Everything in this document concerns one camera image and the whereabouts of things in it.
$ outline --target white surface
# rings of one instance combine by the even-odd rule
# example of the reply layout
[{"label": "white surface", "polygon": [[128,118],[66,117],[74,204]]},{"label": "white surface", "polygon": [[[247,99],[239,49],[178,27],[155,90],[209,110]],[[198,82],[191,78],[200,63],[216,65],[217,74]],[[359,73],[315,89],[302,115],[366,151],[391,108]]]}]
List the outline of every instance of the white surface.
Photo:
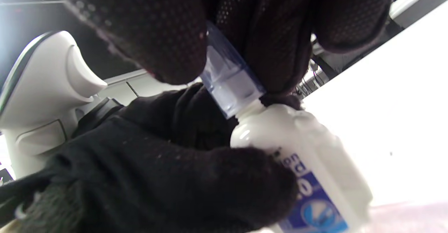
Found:
[{"label": "white surface", "polygon": [[123,105],[129,105],[137,97],[126,82],[109,85],[100,91],[98,96],[101,98],[114,98]]},{"label": "white surface", "polygon": [[11,160],[9,158],[8,146],[6,145],[6,139],[4,135],[0,135],[0,170],[6,169],[13,179],[16,179],[16,175],[11,168]]},{"label": "white surface", "polygon": [[85,64],[77,46],[70,47],[67,56],[67,77],[73,89],[85,98],[89,98],[107,87],[107,83]]},{"label": "white surface", "polygon": [[65,142],[61,123],[54,121],[17,137],[16,148],[30,156],[51,150]]},{"label": "white surface", "polygon": [[304,99],[342,139],[374,206],[447,196],[446,15],[448,2]]},{"label": "white surface", "polygon": [[181,90],[186,85],[169,85],[166,83],[160,83],[148,74],[144,74],[139,77],[128,80],[129,84],[134,90],[142,97],[154,96],[162,93],[163,91]]},{"label": "white surface", "polygon": [[[301,202],[294,209],[295,216],[280,223],[285,231],[315,232],[312,226],[292,227],[298,221],[303,223],[301,211],[310,204],[314,220],[324,212],[337,214],[331,209],[336,207],[350,232],[368,222],[372,194],[367,183],[344,151],[341,141],[312,114],[285,105],[265,108],[255,101],[237,117],[239,125],[233,130],[231,147],[264,149],[297,176],[297,200]],[[312,181],[312,175],[318,182]],[[321,189],[326,191],[329,200],[322,202],[323,197],[316,196],[316,190]],[[333,228],[340,228],[344,220],[335,220],[327,230],[332,232]]]},{"label": "white surface", "polygon": [[105,81],[110,85],[98,95],[100,97],[115,98],[123,105],[130,104],[137,97],[126,82],[142,97],[154,96],[163,91],[180,90],[186,87],[186,85],[173,86],[160,83],[143,70],[124,74]]}]

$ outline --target black fabric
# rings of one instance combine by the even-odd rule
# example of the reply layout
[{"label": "black fabric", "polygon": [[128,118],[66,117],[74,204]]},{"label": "black fabric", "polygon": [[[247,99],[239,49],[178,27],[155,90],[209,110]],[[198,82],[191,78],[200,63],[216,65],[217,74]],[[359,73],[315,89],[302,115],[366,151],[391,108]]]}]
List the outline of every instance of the black fabric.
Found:
[{"label": "black fabric", "polygon": [[1,187],[0,202],[45,190],[20,232],[246,233],[271,225],[294,204],[295,176],[260,150],[229,149],[235,124],[200,84],[140,97],[61,146],[43,171]]},{"label": "black fabric", "polygon": [[330,52],[367,45],[383,29],[391,0],[68,0],[115,52],[163,82],[203,70],[206,19],[251,66],[268,93],[290,93],[304,76],[310,34]]}]

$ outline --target clear plastic cap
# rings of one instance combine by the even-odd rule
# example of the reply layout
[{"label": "clear plastic cap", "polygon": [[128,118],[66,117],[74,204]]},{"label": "clear plastic cap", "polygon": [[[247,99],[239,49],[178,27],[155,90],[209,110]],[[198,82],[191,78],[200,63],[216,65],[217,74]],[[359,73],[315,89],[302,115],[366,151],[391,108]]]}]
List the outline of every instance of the clear plastic cap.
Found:
[{"label": "clear plastic cap", "polygon": [[207,22],[207,63],[201,79],[226,118],[233,117],[265,90],[235,48]]}]

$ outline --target gloved hand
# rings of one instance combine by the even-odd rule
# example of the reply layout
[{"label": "gloved hand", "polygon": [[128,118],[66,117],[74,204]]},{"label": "gloved hand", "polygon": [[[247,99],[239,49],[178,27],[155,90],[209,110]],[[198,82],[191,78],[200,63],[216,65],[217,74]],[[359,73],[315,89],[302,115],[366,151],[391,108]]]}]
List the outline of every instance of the gloved hand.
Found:
[{"label": "gloved hand", "polygon": [[35,197],[19,232],[245,233],[271,225],[295,202],[295,176],[260,150],[230,149],[235,123],[200,84],[137,98],[62,145],[43,171],[0,188],[0,214]]},{"label": "gloved hand", "polygon": [[113,50],[158,80],[184,84],[205,66],[214,22],[269,94],[290,93],[308,68],[313,31],[331,52],[374,40],[392,0],[67,0]]}]

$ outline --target plastic bottle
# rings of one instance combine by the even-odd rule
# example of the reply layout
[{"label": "plastic bottle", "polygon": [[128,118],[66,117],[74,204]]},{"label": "plastic bottle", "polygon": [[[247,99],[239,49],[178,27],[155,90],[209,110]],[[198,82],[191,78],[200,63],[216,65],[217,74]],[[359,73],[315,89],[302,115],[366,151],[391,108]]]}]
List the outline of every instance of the plastic bottle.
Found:
[{"label": "plastic bottle", "polygon": [[372,194],[338,137],[309,112],[262,105],[263,87],[212,24],[207,56],[201,79],[225,116],[239,121],[231,147],[265,150],[297,176],[296,206],[274,231],[356,232],[368,222]]}]

